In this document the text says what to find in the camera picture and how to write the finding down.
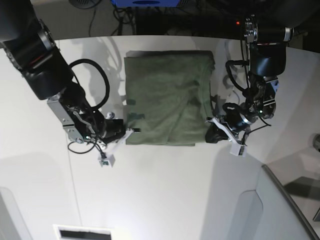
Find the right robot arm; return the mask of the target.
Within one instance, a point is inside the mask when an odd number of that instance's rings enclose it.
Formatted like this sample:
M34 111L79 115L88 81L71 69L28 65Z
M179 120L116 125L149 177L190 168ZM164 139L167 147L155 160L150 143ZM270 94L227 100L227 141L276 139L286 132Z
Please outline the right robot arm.
M73 143L96 147L98 142L107 145L125 136L124 121L105 118L99 110L110 96L105 71L87 58L68 64L29 0L0 2L0 43L37 98L47 101ZM102 76L105 95L95 106L90 106L79 82L73 81L76 75L72 68L79 64L95 67Z

